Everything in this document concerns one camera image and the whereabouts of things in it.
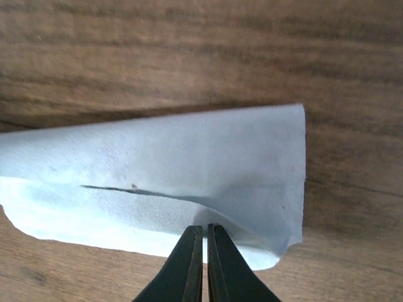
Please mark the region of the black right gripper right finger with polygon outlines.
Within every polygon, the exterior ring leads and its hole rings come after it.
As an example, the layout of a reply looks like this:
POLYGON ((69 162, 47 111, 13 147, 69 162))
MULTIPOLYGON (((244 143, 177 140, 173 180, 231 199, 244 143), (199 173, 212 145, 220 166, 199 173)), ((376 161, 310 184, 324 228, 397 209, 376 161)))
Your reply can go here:
POLYGON ((253 273, 222 225, 208 226, 208 295, 214 302, 280 299, 253 273))

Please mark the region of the light blue cleaning cloth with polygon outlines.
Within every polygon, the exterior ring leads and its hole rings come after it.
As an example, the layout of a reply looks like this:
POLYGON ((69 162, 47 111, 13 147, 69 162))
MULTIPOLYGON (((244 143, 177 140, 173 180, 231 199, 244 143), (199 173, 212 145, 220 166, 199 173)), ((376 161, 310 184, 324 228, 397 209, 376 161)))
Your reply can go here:
POLYGON ((166 257, 219 223, 264 270, 302 241, 304 182, 301 104, 1 135, 1 206, 41 240, 166 257))

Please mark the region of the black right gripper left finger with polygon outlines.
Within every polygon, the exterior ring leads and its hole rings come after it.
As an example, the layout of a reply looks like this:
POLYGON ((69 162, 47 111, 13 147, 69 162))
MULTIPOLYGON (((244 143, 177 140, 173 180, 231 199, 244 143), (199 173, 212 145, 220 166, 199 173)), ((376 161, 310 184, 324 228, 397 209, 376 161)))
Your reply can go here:
POLYGON ((134 302, 201 301, 203 279, 203 230, 186 228, 155 278, 134 302))

